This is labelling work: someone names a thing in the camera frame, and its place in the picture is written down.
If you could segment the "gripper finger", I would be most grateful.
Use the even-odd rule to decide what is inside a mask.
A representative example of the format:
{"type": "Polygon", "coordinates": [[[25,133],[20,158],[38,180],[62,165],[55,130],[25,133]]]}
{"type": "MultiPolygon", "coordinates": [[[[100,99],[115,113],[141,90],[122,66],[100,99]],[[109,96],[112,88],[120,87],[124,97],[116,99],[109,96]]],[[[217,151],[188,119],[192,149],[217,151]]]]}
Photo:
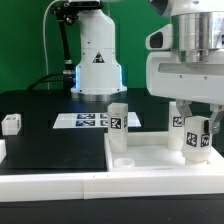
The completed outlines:
{"type": "Polygon", "coordinates": [[[176,100],[176,107],[183,118],[191,117],[192,112],[190,109],[191,102],[188,100],[176,100]]]}
{"type": "Polygon", "coordinates": [[[210,111],[212,112],[209,119],[209,131],[211,134],[217,134],[220,131],[220,122],[224,117],[224,105],[210,105],[210,111]]]}

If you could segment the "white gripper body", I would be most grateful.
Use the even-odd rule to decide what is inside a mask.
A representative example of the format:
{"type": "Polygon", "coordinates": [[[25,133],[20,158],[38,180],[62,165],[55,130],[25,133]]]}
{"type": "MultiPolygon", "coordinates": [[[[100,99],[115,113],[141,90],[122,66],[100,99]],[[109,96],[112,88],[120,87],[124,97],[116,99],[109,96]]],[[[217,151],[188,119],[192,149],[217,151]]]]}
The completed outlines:
{"type": "Polygon", "coordinates": [[[206,63],[183,63],[171,51],[152,52],[146,62],[151,95],[224,105],[224,50],[212,51],[206,63]]]}

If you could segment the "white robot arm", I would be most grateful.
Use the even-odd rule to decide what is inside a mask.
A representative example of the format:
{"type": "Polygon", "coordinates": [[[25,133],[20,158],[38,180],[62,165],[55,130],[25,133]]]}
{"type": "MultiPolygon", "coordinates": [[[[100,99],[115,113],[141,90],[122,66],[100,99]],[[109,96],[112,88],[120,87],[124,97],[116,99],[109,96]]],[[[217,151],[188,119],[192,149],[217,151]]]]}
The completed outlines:
{"type": "MultiPolygon", "coordinates": [[[[69,0],[81,22],[81,61],[74,94],[124,92],[115,56],[115,24],[101,0],[69,0]]],[[[146,38],[146,86],[153,96],[173,98],[180,115],[193,102],[210,105],[206,131],[219,131],[224,117],[224,0],[148,0],[170,22],[146,38]]]]}

